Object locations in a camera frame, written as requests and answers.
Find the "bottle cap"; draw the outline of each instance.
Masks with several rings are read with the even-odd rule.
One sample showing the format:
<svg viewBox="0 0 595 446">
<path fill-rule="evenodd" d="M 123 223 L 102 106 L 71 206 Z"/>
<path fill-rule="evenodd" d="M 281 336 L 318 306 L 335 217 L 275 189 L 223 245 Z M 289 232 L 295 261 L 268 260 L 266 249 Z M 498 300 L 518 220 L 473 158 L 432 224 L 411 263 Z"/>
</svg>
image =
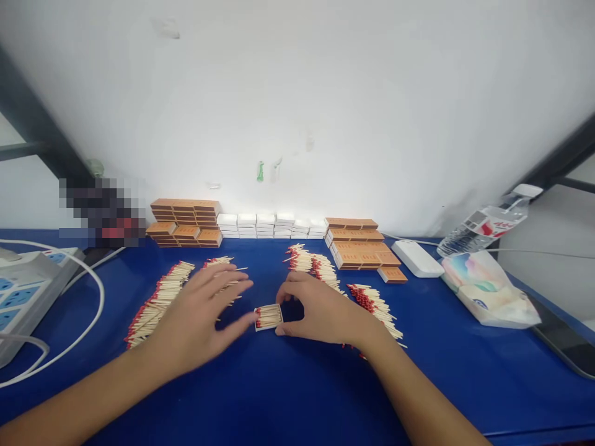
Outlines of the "bottle cap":
<svg viewBox="0 0 595 446">
<path fill-rule="evenodd" d="M 530 198 L 535 198 L 537 195 L 541 194 L 544 190 L 540 187 L 534 185 L 527 185 L 527 184 L 520 184 L 513 189 L 514 193 L 519 195 L 528 196 Z"/>
</svg>

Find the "pile of matches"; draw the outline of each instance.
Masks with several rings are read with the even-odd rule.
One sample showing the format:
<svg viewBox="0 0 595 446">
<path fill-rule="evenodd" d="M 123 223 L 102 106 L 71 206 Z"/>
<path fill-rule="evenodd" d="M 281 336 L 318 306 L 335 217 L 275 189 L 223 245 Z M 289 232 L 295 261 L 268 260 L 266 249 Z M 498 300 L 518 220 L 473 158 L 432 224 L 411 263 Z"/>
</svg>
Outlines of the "pile of matches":
<svg viewBox="0 0 595 446">
<path fill-rule="evenodd" d="M 369 285 L 348 284 L 347 288 L 351 291 L 351 295 L 355 297 L 358 304 L 372 313 L 380 322 L 384 324 L 386 329 L 395 339 L 403 339 L 403 333 L 395 328 L 392 320 L 397 320 L 390 314 L 390 308 L 386 302 L 380 298 L 380 293 L 370 287 Z M 406 345 L 398 342 L 401 347 L 407 348 Z"/>
<path fill-rule="evenodd" d="M 128 336 L 124 339 L 128 343 L 127 349 L 142 343 L 153 333 L 167 307 L 182 290 L 193 269 L 193 264 L 181 261 L 157 282 L 155 293 L 138 310 L 128 328 Z"/>
<path fill-rule="evenodd" d="M 286 254 L 291 254 L 291 257 L 283 260 L 283 262 L 289 262 L 289 268 L 291 271 L 303 271 L 309 273 L 312 269 L 312 255 L 308 250 L 304 249 L 303 243 L 298 243 L 289 247 L 289 251 Z"/>
<path fill-rule="evenodd" d="M 281 313 L 279 304 L 255 308 L 254 312 L 258 313 L 258 319 L 254 322 L 256 331 L 275 328 L 280 323 L 283 323 L 283 314 Z"/>
<path fill-rule="evenodd" d="M 303 243 L 290 246 L 286 254 L 291 254 L 291 257 L 283 261 L 289 262 L 289 269 L 291 271 L 303 271 L 313 274 L 317 279 L 347 297 L 345 292 L 339 288 L 341 281 L 337 279 L 335 267 L 327 257 L 322 254 L 312 254 L 308 250 L 305 250 Z"/>
<path fill-rule="evenodd" d="M 333 290 L 348 298 L 345 291 L 339 288 L 339 283 L 341 283 L 341 281 L 337 279 L 335 267 L 326 256 L 323 256 L 322 254 L 312 254 L 312 274 L 316 276 L 317 279 L 320 279 L 326 283 L 326 285 L 330 286 Z"/>
<path fill-rule="evenodd" d="M 204 263 L 202 269 L 208 268 L 209 266 L 213 266 L 213 265 L 221 265 L 221 264 L 227 264 L 228 265 L 229 263 L 231 263 L 231 261 L 233 259 L 234 259 L 233 257 L 227 257 L 227 256 L 216 257 L 216 258 L 212 258 L 212 259 L 207 259 L 207 261 Z M 235 271 L 242 271 L 243 269 L 248 269 L 248 268 L 236 268 Z M 233 285 L 235 285 L 237 283 L 239 283 L 239 282 L 238 281 L 231 281 L 231 282 L 229 282 L 227 285 L 225 285 L 223 288 L 221 288 L 219 291 L 217 291 L 217 293 L 215 293 L 215 295 L 219 294 L 220 292 L 225 291 L 227 288 L 229 288 L 229 287 L 231 287 L 231 286 L 233 286 Z M 232 300 L 227 306 L 228 307 L 231 307 L 234 304 L 234 302 L 236 301 L 236 299 L 239 299 L 241 297 L 242 296 L 235 297 L 234 300 Z"/>
</svg>

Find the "stack of matchboxes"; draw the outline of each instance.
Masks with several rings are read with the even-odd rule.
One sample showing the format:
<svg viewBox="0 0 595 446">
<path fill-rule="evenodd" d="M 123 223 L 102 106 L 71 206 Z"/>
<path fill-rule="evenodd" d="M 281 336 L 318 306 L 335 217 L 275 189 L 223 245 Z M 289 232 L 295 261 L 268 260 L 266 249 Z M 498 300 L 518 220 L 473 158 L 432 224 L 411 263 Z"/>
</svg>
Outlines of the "stack of matchboxes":
<svg viewBox="0 0 595 446">
<path fill-rule="evenodd" d="M 223 238 L 314 238 L 327 232 L 323 220 L 296 219 L 293 214 L 219 214 Z"/>
<path fill-rule="evenodd" d="M 399 269 L 401 261 L 384 243 L 373 220 L 326 218 L 325 222 L 324 240 L 339 269 L 378 271 L 385 283 L 407 282 Z"/>
<path fill-rule="evenodd" d="M 178 225 L 198 226 L 200 229 L 218 230 L 219 201 L 159 198 L 151 203 L 158 222 L 176 222 Z"/>
<path fill-rule="evenodd" d="M 222 240 L 219 230 L 201 230 L 194 225 L 178 226 L 176 222 L 153 223 L 147 229 L 147 235 L 162 248 L 218 248 Z"/>
<path fill-rule="evenodd" d="M 256 215 L 256 237 L 273 238 L 275 236 L 275 214 Z"/>
</svg>

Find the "power strip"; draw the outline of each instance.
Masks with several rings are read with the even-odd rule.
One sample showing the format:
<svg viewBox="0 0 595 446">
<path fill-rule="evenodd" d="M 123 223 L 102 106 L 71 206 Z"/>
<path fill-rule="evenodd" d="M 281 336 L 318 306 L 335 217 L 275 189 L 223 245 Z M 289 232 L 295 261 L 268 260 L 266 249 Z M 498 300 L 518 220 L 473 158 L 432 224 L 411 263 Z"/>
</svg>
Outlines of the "power strip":
<svg viewBox="0 0 595 446">
<path fill-rule="evenodd" d="M 84 258 L 78 248 L 63 250 L 81 260 Z M 16 284 L 4 277 L 0 268 L 0 333 L 29 336 L 79 267 L 60 252 L 43 251 L 43 254 L 61 267 L 53 279 Z M 12 361 L 23 344 L 0 340 L 0 369 Z"/>
</svg>

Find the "phone screen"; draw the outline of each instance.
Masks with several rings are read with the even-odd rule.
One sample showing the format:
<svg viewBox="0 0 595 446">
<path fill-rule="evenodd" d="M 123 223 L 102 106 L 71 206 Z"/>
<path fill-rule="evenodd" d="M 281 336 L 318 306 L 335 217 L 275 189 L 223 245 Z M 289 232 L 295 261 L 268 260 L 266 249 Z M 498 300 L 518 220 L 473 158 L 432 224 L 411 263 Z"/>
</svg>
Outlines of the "phone screen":
<svg viewBox="0 0 595 446">
<path fill-rule="evenodd" d="M 575 332 L 544 304 L 527 293 L 541 317 L 531 330 L 576 373 L 595 379 L 595 346 Z"/>
</svg>

